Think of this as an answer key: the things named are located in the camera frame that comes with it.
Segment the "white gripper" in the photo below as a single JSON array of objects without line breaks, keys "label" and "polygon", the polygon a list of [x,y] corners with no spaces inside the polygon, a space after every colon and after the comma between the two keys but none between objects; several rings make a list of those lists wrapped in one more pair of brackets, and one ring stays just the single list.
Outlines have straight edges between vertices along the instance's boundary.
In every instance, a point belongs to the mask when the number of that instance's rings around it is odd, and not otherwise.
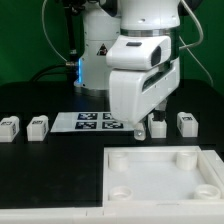
[{"label": "white gripper", "polygon": [[179,85],[180,65],[176,59],[164,72],[155,67],[149,71],[113,70],[109,78],[109,102],[112,117],[129,123],[134,128],[134,138],[146,139],[146,128],[140,122],[155,107],[154,121],[166,118],[167,102],[162,102]]}]

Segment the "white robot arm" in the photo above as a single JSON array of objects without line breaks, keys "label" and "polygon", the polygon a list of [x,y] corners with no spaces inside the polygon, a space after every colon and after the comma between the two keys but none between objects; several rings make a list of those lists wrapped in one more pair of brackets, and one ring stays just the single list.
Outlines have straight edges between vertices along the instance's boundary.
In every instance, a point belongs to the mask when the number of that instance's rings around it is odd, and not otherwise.
[{"label": "white robot arm", "polygon": [[166,109],[180,82],[180,18],[203,0],[86,0],[75,88],[109,97],[114,120],[146,138],[144,120]]}]

